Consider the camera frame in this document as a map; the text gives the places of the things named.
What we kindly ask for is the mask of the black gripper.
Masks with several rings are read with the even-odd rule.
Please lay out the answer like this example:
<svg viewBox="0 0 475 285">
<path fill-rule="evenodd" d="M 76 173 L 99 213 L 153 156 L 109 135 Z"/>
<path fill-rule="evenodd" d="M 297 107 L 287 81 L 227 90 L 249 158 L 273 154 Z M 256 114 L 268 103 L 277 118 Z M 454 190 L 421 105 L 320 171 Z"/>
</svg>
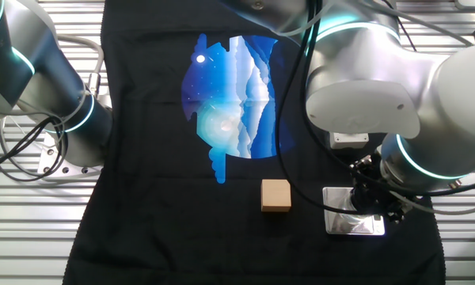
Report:
<svg viewBox="0 0 475 285">
<path fill-rule="evenodd" d="M 358 173 L 355 176 L 355 206 L 386 207 L 386 220 L 399 224 L 409 212 L 409 206 L 397 200 L 388 187 L 380 186 L 386 183 L 380 169 L 381 158 L 379 152 L 373 152 L 350 164 Z"/>
</svg>

